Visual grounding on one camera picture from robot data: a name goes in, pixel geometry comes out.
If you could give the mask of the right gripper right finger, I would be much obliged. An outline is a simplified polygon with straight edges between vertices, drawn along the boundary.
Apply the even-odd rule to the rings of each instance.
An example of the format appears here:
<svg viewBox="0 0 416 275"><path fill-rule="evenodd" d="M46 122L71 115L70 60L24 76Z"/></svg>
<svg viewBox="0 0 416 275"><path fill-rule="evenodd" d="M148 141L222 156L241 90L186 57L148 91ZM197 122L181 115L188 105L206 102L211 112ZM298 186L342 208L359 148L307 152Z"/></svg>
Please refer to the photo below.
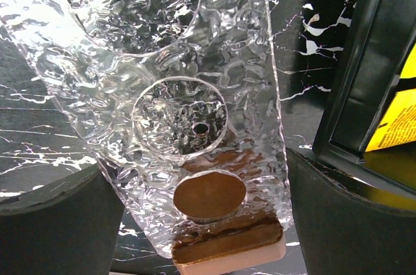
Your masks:
<svg viewBox="0 0 416 275"><path fill-rule="evenodd" d="M287 150L292 213L308 274L414 274L415 200Z"/></svg>

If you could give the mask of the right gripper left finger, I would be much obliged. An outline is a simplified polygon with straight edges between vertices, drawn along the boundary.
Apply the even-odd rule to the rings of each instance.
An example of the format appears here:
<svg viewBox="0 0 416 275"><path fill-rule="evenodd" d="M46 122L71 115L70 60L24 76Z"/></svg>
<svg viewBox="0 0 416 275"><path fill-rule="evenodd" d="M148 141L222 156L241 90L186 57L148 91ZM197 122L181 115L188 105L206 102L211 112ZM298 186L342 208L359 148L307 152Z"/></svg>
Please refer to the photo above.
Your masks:
<svg viewBox="0 0 416 275"><path fill-rule="evenodd" d="M124 205L97 166L1 201L2 274L108 274Z"/></svg>

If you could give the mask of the clear acrylic toothbrush holder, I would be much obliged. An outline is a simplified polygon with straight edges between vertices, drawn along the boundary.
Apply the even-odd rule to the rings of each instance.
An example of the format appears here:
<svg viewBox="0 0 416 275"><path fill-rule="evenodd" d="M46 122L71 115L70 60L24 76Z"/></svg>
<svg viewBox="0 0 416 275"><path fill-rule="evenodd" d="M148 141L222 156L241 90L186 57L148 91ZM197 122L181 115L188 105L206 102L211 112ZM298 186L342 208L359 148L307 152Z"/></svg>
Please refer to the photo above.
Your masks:
<svg viewBox="0 0 416 275"><path fill-rule="evenodd" d="M1 0L1 25L181 274L285 255L268 0Z"/></svg>

